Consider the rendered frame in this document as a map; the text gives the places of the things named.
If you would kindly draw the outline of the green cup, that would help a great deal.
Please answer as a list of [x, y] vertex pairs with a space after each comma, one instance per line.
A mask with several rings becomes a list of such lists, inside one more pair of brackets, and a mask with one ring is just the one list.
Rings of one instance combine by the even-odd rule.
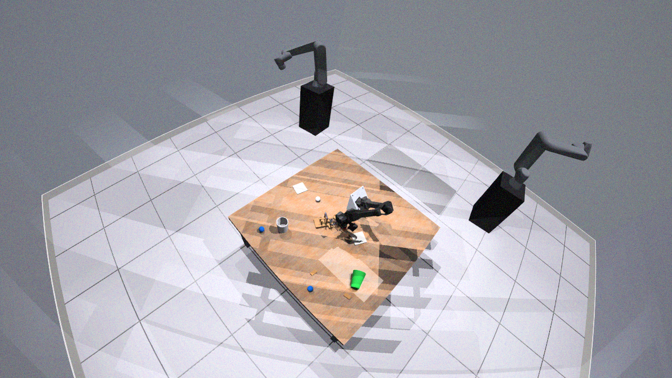
[[362, 272], [362, 271], [359, 271], [359, 270], [353, 270], [353, 277], [352, 277], [352, 280], [351, 280], [351, 288], [359, 289], [365, 275], [366, 275], [365, 272]]

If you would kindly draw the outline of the white cup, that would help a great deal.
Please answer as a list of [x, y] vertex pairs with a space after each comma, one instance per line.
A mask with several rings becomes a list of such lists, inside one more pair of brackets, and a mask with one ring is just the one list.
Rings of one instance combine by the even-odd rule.
[[280, 217], [276, 221], [277, 226], [278, 226], [278, 232], [281, 234], [284, 234], [288, 230], [288, 219], [285, 217]]

